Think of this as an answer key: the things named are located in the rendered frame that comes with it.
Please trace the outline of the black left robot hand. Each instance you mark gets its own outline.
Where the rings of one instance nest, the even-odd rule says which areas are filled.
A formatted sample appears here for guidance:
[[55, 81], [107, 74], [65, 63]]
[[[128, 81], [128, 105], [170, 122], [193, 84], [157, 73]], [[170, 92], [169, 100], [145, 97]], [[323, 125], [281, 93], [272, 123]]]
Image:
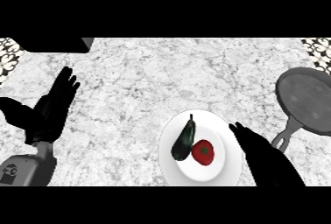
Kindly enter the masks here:
[[33, 108], [9, 97], [0, 97], [0, 111], [6, 122], [26, 131], [26, 144], [54, 143], [63, 134], [68, 109], [80, 87], [73, 69], [65, 66], [49, 93]]

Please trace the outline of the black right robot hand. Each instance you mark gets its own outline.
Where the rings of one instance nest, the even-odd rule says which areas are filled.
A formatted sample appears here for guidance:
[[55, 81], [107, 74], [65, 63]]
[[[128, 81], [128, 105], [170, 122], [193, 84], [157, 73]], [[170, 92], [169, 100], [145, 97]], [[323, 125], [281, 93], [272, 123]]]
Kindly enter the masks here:
[[246, 154], [253, 179], [262, 187], [303, 187], [305, 181], [286, 154], [240, 122], [230, 124], [238, 144]]

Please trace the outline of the white round plate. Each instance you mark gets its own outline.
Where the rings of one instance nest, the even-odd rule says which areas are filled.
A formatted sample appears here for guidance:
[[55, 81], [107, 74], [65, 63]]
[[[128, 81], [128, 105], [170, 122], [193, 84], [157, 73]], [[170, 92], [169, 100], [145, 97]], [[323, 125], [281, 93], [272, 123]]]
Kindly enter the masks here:
[[[204, 139], [213, 146], [215, 159], [207, 166], [193, 156], [184, 161], [172, 157], [172, 146], [190, 119], [197, 126], [194, 142]], [[160, 136], [160, 168], [172, 186], [237, 186], [243, 172], [243, 149], [228, 122], [213, 112], [187, 110], [170, 119]]]

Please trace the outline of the red tomato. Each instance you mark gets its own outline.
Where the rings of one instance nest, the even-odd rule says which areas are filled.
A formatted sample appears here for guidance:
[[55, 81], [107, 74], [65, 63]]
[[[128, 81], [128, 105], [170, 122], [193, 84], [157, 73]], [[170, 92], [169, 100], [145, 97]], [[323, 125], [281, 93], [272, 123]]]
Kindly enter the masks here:
[[191, 155], [201, 165], [210, 165], [215, 159], [215, 150], [212, 142], [206, 139], [198, 141], [191, 148]]

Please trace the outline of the grey frying pan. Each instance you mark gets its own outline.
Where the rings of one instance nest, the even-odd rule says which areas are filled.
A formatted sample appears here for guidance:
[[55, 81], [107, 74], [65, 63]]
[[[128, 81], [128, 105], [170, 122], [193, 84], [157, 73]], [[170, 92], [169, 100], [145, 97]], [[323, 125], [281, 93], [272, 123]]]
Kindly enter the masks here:
[[292, 68], [275, 83], [275, 94], [289, 120], [272, 146], [283, 142], [280, 151], [286, 152], [300, 129], [331, 137], [331, 75], [309, 67]]

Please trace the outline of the dark green eggplant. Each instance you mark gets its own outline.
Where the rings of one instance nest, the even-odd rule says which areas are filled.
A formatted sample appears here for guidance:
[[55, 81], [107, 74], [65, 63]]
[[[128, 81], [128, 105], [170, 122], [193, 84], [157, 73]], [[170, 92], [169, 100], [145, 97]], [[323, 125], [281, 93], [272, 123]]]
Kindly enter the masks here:
[[196, 121], [191, 118], [172, 146], [170, 154], [176, 161], [184, 161], [191, 154], [196, 138]]

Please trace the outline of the black appliance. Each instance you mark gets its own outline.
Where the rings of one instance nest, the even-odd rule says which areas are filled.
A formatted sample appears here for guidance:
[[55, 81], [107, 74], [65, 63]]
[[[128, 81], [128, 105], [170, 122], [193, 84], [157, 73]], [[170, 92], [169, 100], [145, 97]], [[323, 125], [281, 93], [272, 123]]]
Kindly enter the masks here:
[[36, 38], [15, 37], [14, 41], [31, 53], [88, 53], [94, 38]]

